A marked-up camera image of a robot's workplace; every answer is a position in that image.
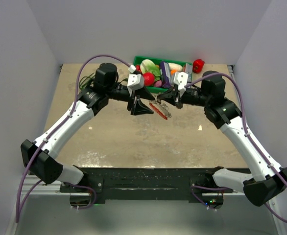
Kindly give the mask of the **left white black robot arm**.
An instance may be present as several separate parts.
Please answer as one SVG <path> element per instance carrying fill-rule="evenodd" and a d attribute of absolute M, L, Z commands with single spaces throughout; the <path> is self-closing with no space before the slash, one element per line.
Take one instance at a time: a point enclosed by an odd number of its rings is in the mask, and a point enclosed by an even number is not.
<path fill-rule="evenodd" d="M 154 113 L 141 101 L 154 100 L 144 86 L 144 77 L 134 66 L 130 67 L 130 71 L 124 86 L 117 82 L 119 75 L 114 64 L 101 64 L 92 83 L 79 92 L 63 116 L 34 141 L 25 140 L 22 143 L 26 172 L 36 175 L 46 184 L 60 181 L 70 183 L 77 192 L 85 191 L 88 187 L 87 174 L 78 167 L 62 165 L 56 158 L 68 140 L 108 105 L 110 99 L 127 102 L 127 109 L 134 116 Z"/>

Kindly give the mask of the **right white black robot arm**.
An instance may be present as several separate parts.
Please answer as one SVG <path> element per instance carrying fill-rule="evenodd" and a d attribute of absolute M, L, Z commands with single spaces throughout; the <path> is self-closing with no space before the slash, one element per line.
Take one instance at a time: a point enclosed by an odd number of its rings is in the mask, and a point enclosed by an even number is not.
<path fill-rule="evenodd" d="M 217 192 L 229 188 L 242 192 L 258 207 L 284 191 L 287 167 L 281 167 L 250 131 L 243 109 L 225 97 L 224 75 L 205 72 L 199 88 L 187 83 L 185 76 L 184 72 L 178 73 L 173 87 L 159 94 L 158 100 L 178 109 L 184 104 L 203 107 L 206 118 L 231 141 L 250 170 L 246 174 L 216 167 L 205 180 L 206 189 Z"/>

